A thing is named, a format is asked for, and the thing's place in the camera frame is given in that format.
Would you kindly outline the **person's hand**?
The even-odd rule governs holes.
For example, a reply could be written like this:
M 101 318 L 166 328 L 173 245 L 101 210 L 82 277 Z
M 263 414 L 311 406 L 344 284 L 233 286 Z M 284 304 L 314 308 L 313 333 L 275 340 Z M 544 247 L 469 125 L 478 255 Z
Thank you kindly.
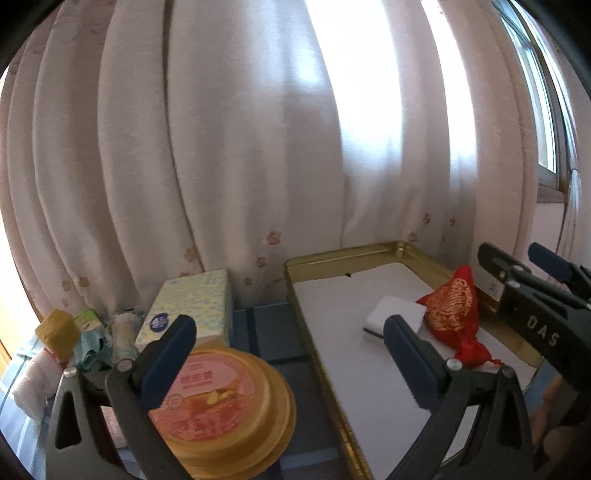
M 560 426 L 576 393 L 556 374 L 542 395 L 542 404 L 531 418 L 532 439 L 536 449 L 546 454 L 551 463 L 561 461 L 577 436 L 573 426 Z

